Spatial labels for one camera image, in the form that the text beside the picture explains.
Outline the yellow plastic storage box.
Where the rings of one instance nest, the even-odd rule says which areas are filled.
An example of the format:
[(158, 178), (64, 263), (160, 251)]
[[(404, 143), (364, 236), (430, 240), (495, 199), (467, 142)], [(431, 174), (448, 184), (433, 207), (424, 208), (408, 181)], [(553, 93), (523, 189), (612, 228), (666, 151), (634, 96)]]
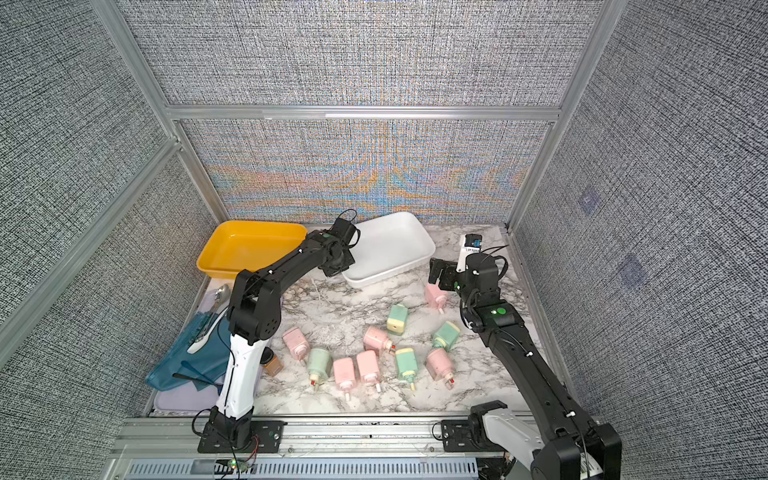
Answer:
[(255, 272), (297, 248), (307, 235), (300, 224), (230, 220), (206, 242), (196, 265), (212, 279), (234, 280), (242, 270)]

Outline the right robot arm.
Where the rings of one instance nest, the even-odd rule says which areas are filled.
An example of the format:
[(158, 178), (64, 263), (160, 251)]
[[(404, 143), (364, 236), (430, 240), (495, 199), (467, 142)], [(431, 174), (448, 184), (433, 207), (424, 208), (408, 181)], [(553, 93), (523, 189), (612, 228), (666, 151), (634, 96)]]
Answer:
[(499, 402), (476, 405), (469, 416), (473, 442), (502, 448), (535, 479), (620, 478), (618, 433), (594, 420), (559, 381), (502, 297), (500, 279), (496, 258), (485, 252), (429, 264), (429, 283), (459, 296), (461, 319), (510, 374), (536, 422), (528, 427)]

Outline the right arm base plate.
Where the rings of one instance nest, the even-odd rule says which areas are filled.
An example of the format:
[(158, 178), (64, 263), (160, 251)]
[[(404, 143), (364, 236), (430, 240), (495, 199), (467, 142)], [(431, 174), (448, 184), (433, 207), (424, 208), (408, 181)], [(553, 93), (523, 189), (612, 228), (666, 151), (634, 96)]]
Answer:
[(503, 452), (504, 449), (491, 442), (477, 421), (470, 419), (442, 420), (439, 439), (443, 449), (452, 453)]

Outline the pink pencil sharpener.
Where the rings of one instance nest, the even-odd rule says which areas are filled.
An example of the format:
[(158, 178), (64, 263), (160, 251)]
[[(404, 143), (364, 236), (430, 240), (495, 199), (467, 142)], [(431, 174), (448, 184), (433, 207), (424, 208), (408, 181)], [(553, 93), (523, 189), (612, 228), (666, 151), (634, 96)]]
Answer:
[(427, 304), (438, 311), (440, 314), (444, 313), (444, 309), (447, 304), (447, 292), (443, 291), (436, 284), (427, 283), (424, 290), (425, 300)]

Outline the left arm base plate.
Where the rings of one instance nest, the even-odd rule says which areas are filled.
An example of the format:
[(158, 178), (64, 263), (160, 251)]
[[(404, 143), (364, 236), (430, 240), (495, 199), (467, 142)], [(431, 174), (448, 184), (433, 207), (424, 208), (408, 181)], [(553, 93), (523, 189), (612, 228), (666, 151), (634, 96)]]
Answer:
[(216, 427), (208, 422), (201, 434), (197, 452), (213, 453), (277, 453), (283, 437), (283, 421), (251, 421), (231, 427)]

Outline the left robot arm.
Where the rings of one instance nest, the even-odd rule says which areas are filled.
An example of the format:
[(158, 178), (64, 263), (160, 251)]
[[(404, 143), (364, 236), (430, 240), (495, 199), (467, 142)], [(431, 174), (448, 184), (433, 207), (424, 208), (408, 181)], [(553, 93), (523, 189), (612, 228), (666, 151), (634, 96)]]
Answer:
[(241, 271), (227, 311), (229, 358), (215, 407), (235, 421), (252, 415), (258, 364), (268, 341), (281, 324), (283, 294), (314, 269), (333, 277), (353, 263), (351, 249), (360, 238), (354, 224), (339, 220), (329, 229), (309, 232), (292, 251), (274, 263)]

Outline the white plastic storage box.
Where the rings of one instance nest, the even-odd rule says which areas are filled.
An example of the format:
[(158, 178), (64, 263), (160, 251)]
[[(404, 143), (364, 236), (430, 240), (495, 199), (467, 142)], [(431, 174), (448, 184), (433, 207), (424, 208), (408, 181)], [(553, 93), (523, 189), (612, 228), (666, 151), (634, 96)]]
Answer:
[(436, 245), (410, 212), (397, 212), (358, 225), (360, 239), (351, 249), (355, 262), (342, 276), (353, 288), (410, 271), (429, 261)]

